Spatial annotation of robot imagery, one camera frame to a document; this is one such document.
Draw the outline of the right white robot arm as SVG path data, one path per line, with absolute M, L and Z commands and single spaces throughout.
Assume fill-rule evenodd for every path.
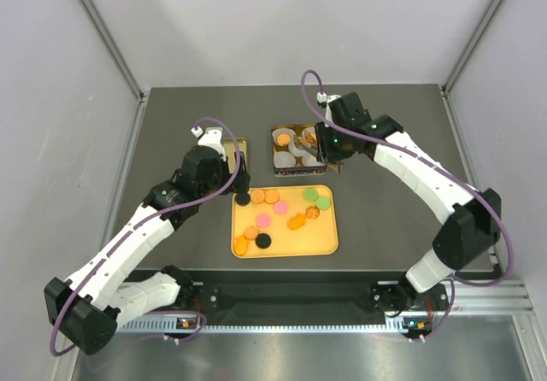
M 316 101 L 325 110 L 324 120 L 315 125 L 323 161 L 366 155 L 412 190 L 440 223 L 431 249 L 397 283 L 401 303 L 420 308 L 429 300 L 430 289 L 499 241 L 500 196 L 454 178 L 390 116 L 372 118 L 355 92 L 342 96 L 318 92 Z

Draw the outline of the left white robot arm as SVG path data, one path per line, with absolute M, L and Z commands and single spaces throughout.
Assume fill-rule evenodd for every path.
M 150 189 L 131 219 L 91 260 L 67 278 L 53 278 L 44 287 L 48 321 L 53 326 L 52 355 L 64 354 L 56 347 L 58 335 L 84 354 L 94 355 L 129 321 L 160 307 L 181 310 L 191 305 L 194 290 L 175 267 L 164 267 L 137 284 L 124 282 L 202 204 L 220 195 L 247 195 L 250 176 L 244 155 L 240 150 L 234 152 L 236 163 L 231 170 L 223 144 L 225 136 L 234 134 L 222 121 L 211 121 L 211 127 L 191 129 L 197 143 L 181 166 Z

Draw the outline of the metal serving tongs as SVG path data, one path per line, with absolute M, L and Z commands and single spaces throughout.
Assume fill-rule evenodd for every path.
M 307 138 L 294 136 L 292 142 L 297 152 L 301 152 L 303 155 L 317 157 L 318 146 L 315 140 L 310 142 Z

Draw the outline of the green sandwich cookie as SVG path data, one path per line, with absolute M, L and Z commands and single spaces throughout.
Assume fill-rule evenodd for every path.
M 315 202 L 317 200 L 317 198 L 319 197 L 319 192 L 316 188 L 307 188 L 303 191 L 303 198 L 307 201 L 307 202 Z
M 315 200 L 315 206 L 321 211 L 328 210 L 331 207 L 331 205 L 332 205 L 332 202 L 328 196 L 319 196 Z

